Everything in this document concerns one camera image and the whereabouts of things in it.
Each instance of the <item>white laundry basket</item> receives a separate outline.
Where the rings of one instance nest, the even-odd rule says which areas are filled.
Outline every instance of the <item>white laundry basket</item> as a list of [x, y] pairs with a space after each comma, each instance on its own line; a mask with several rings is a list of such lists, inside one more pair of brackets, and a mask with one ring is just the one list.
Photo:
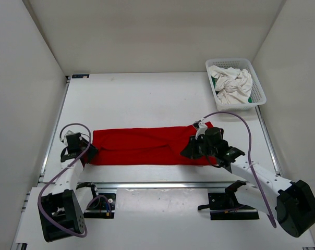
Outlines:
[[[241, 103], [241, 104], [221, 104], [220, 100], [218, 99], [216, 93], [215, 93], [215, 89], [214, 89], [214, 85], [213, 85], [213, 81], [212, 81], [212, 77], [211, 77], [211, 73], [210, 73], [210, 67], [212, 65], [216, 65], [220, 68], [236, 68], [236, 69], [246, 69], [252, 77], [252, 90], [251, 90], [251, 100], [252, 103]], [[263, 92], [262, 86], [260, 84], [260, 81], [257, 78], [257, 75], [251, 65], [251, 62], [247, 59], [244, 58], [221, 58], [221, 59], [211, 59], [211, 60], [207, 60], [206, 61], [206, 70], [208, 72], [209, 75], [209, 79], [210, 79], [210, 83], [211, 83], [211, 88], [213, 91], [213, 95], [214, 95], [214, 99], [215, 99], [215, 103], [216, 103], [216, 107], [219, 111], [226, 111], [226, 110], [247, 110], [247, 109], [251, 109], [253, 107], [256, 107], [257, 105], [262, 105], [264, 103], [266, 103], [266, 96]]]

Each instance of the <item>beige wall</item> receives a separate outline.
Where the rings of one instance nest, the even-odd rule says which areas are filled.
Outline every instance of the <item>beige wall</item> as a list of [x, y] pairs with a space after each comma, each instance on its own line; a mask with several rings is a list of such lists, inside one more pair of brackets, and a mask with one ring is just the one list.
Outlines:
[[30, 0], [65, 74], [205, 71], [252, 60], [281, 0]]
[[36, 185], [66, 79], [21, 0], [0, 0], [0, 249]]
[[[315, 0], [288, 0], [253, 61], [285, 176], [315, 194]], [[312, 228], [315, 239], [315, 225]]]

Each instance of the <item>white cloth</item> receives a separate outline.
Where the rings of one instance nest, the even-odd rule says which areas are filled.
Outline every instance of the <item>white cloth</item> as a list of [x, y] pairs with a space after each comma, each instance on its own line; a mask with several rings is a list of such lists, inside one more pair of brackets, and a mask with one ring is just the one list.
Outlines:
[[216, 80], [215, 90], [219, 91], [221, 104], [249, 103], [252, 78], [246, 69], [223, 69], [216, 65], [210, 67], [211, 76]]

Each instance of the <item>white panel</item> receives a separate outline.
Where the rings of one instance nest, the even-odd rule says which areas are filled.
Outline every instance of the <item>white panel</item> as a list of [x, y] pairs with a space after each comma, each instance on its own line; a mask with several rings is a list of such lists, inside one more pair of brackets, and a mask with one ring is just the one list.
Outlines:
[[205, 71], [252, 60], [281, 0], [31, 0], [65, 74]]
[[[72, 79], [67, 92], [55, 140], [46, 165], [44, 181], [60, 171], [61, 128], [81, 122], [91, 130], [111, 128], [155, 128], [187, 126], [216, 111], [207, 73], [91, 74], [87, 79]], [[238, 112], [251, 128], [252, 158], [274, 171], [262, 128], [254, 109]], [[243, 151], [248, 149], [244, 124], [230, 115], [209, 118], [225, 129], [225, 139]], [[72, 131], [86, 133], [83, 128]], [[86, 166], [80, 181], [94, 182], [196, 182], [240, 179], [225, 169], [211, 166]]]
[[65, 77], [21, 0], [0, 0], [0, 249], [36, 183]]
[[267, 216], [259, 220], [211, 221], [207, 190], [118, 190], [114, 219], [86, 219], [88, 236], [47, 243], [37, 209], [40, 188], [33, 188], [16, 242], [27, 250], [302, 250], [314, 246], [309, 231], [300, 238], [274, 229]]
[[[315, 195], [315, 0], [286, 2], [253, 66], [283, 171], [309, 183]], [[315, 225], [312, 233], [315, 239]]]

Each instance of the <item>red garment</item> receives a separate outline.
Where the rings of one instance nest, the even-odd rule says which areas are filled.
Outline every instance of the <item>red garment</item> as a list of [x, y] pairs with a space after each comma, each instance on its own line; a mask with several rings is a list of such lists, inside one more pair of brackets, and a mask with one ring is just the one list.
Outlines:
[[191, 160], [180, 155], [196, 134], [187, 127], [106, 129], [93, 131], [93, 145], [99, 153], [95, 165], [209, 165], [205, 157]]

